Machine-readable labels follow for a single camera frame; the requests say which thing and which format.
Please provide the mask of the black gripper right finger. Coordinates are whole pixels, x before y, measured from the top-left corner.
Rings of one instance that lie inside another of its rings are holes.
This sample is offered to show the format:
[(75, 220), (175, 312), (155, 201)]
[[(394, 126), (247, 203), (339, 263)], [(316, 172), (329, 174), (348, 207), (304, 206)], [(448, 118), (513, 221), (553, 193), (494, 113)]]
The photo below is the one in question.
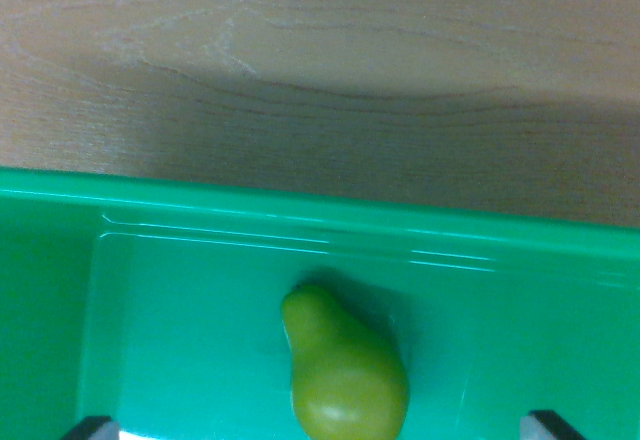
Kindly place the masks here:
[(554, 410), (532, 410), (520, 419), (520, 440), (584, 440), (584, 436)]

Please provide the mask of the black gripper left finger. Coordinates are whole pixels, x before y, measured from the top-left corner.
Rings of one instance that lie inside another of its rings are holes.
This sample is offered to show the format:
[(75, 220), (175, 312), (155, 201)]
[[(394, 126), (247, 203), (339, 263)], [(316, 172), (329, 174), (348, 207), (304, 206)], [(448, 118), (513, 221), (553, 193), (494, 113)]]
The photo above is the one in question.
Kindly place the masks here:
[(110, 416), (87, 416), (61, 437), (61, 440), (119, 439), (120, 424)]

